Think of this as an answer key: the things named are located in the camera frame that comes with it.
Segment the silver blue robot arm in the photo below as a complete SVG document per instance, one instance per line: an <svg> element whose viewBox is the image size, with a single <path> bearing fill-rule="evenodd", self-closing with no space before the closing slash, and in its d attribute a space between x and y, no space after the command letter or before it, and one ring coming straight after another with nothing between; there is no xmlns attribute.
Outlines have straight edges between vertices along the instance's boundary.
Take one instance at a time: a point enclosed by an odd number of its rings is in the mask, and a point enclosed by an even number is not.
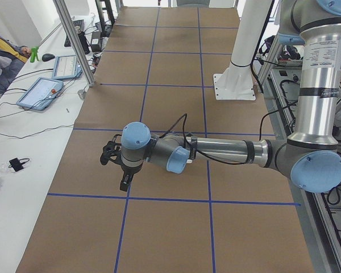
<svg viewBox="0 0 341 273"><path fill-rule="evenodd" d="M211 84L235 55L236 9L125 7L117 29L135 43L149 44L130 54L150 60L140 119L157 142L130 188L133 195L179 196L196 181L213 178L214 194L221 196L227 182L240 189L245 180L271 186L282 180L259 170L266 162L260 155L265 143L256 141L256 129L265 126L272 133L263 96L220 100Z"/></svg>

